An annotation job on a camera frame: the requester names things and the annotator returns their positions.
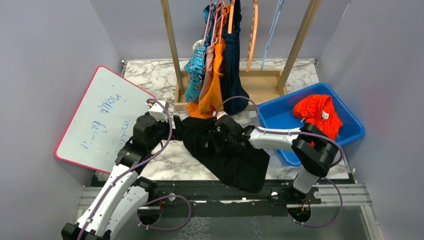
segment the navy blue garment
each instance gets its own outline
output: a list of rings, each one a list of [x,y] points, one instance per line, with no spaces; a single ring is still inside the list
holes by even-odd
[[[209,169],[222,183],[251,193],[259,192],[265,183],[270,156],[251,145],[245,149],[226,145],[216,152],[209,131],[215,128],[213,118],[187,117],[182,142],[190,154]]]
[[[223,77],[220,78],[222,100],[226,100],[233,96],[249,97],[248,93],[243,89],[240,82],[240,22],[242,21],[242,9],[240,0],[234,4],[233,15],[233,31],[228,33],[228,22],[222,30],[222,38],[225,40],[225,49],[223,52],[223,64],[225,66]],[[224,103],[224,111],[229,115],[242,112],[248,106],[249,101],[246,99],[235,98]]]

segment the orange hanger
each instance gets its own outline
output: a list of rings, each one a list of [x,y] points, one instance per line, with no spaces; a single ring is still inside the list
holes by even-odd
[[[259,0],[253,0],[252,28],[250,30],[249,51],[247,52],[247,66],[246,66],[247,73],[249,72],[251,68],[253,53],[255,51],[256,34],[258,30],[258,14],[259,14],[258,2]]]
[[[228,13],[230,12],[230,8],[225,5],[224,1],[222,1],[221,3],[222,3],[221,9],[220,9],[221,13],[220,13],[220,16],[219,16],[220,28],[219,28],[219,32],[217,31],[215,44],[217,42],[219,42],[219,44],[221,43],[221,38],[222,38],[221,35],[222,35],[222,32],[223,32],[223,26],[227,22],[227,16],[228,16]]]
[[[231,1],[231,5],[229,7],[229,20],[228,20],[228,33],[233,32],[233,16],[234,16],[234,5],[236,4],[236,0]]]
[[[221,9],[222,19],[221,19],[221,26],[219,28],[219,36],[218,36],[218,38],[219,38],[219,44],[221,44],[221,39],[222,39],[221,36],[223,34],[223,26],[227,22],[227,16],[228,16],[228,13],[229,12],[230,12],[230,9],[228,8],[228,6],[224,6]]]

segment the white marble tabletop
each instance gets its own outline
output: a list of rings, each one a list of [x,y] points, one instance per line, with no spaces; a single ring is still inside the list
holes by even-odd
[[[181,68],[188,59],[181,59]],[[285,60],[269,59],[265,68],[283,68]],[[262,61],[253,61],[251,68],[260,68]],[[246,61],[240,61],[240,68],[246,67]],[[131,60],[128,61],[124,77],[153,94],[159,100],[169,103],[171,115],[179,115],[181,120],[188,117],[183,111],[175,111],[174,94],[176,89],[176,74],[170,59],[159,60]],[[318,83],[318,76],[313,59],[300,59],[294,64],[286,83],[288,93]],[[234,119],[243,127],[253,125],[256,113],[244,111],[234,116]],[[283,166],[273,151],[270,154],[267,180],[292,180],[301,167]],[[154,181],[160,180],[218,180],[205,166],[192,157],[181,141],[172,141],[168,147],[144,168],[142,176]],[[342,161],[330,169],[330,179],[347,179],[348,169]]]

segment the wooden pole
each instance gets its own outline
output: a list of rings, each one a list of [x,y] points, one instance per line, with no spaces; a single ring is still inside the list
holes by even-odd
[[[183,76],[181,75],[180,61],[178,59],[177,45],[175,43],[174,28],[172,26],[172,19],[170,13],[170,5],[168,3],[168,0],[160,0],[160,3],[162,4],[163,18],[165,20],[166,32],[168,34],[169,46],[171,48],[173,67],[175,68],[176,83],[178,84],[179,94],[183,95]]]
[[[287,62],[285,63],[282,75],[278,80],[277,90],[278,94],[283,94],[283,89],[286,85],[287,79],[289,78],[290,72],[292,71],[293,65],[295,64],[296,58],[298,57],[299,51],[301,50],[302,44],[308,34],[311,23],[314,20],[315,14],[320,7],[321,0],[310,0],[307,6],[305,15],[303,16],[302,23],[297,32],[296,39],[294,40],[293,46],[291,47],[290,54],[288,55]]]

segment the pink whiteboard frame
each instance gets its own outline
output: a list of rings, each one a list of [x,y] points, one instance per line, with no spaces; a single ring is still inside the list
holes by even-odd
[[[112,73],[114,73],[115,75],[119,76],[119,77],[120,77],[120,78],[122,78],[123,80],[125,80],[125,81],[129,82],[130,84],[132,84],[132,85],[136,86],[136,87],[137,87],[137,88],[139,88],[140,90],[142,90],[142,91],[146,92],[147,94],[151,95],[151,96],[152,96],[152,98],[156,99],[156,98],[155,98],[155,96],[153,96],[153,94],[151,94],[150,92],[148,92],[148,91],[144,90],[143,88],[141,88],[141,87],[139,87],[139,86],[135,85],[134,83],[132,83],[132,82],[128,81],[127,79],[123,78],[122,76],[120,76],[120,75],[119,75],[119,74],[117,74],[116,72],[114,72],[114,71],[110,70],[108,67],[103,66],[103,65],[98,66],[98,67],[95,69],[94,74],[92,75],[91,80],[90,80],[90,82],[88,83],[88,86],[87,86],[87,88],[86,88],[86,89],[85,89],[85,91],[84,91],[84,94],[82,95],[81,99],[79,100],[79,103],[78,103],[78,105],[76,106],[75,111],[73,112],[72,117],[70,118],[70,120],[69,120],[69,122],[68,122],[68,124],[67,124],[67,126],[66,126],[65,131],[63,132],[62,136],[60,137],[60,141],[59,141],[59,143],[57,144],[56,148],[54,149],[54,156],[55,156],[57,159],[59,159],[59,160],[62,160],[62,161],[65,161],[65,162],[68,162],[68,163],[71,163],[71,164],[75,164],[75,165],[82,166],[82,167],[85,167],[85,168],[88,168],[88,169],[93,169],[93,170],[96,170],[96,171],[99,171],[99,172],[103,172],[103,173],[110,174],[110,172],[108,172],[108,171],[103,171],[103,170],[97,169],[97,168],[95,168],[95,167],[87,166],[87,165],[81,164],[81,163],[79,163],[79,162],[75,162],[75,161],[71,161],[71,160],[69,160],[69,159],[62,158],[62,157],[59,157],[59,156],[58,156],[58,154],[57,154],[58,148],[59,148],[59,146],[61,145],[62,140],[64,139],[65,134],[67,133],[67,131],[68,131],[68,129],[69,129],[69,126],[71,125],[72,120],[74,119],[75,114],[77,113],[77,110],[78,110],[78,108],[79,108],[79,107],[80,107],[80,105],[81,105],[81,102],[83,101],[84,97],[86,96],[87,90],[89,89],[90,85],[92,84],[92,81],[93,81],[94,77],[96,76],[97,71],[98,71],[100,68],[105,68],[105,69],[107,69],[107,70],[111,71]]]

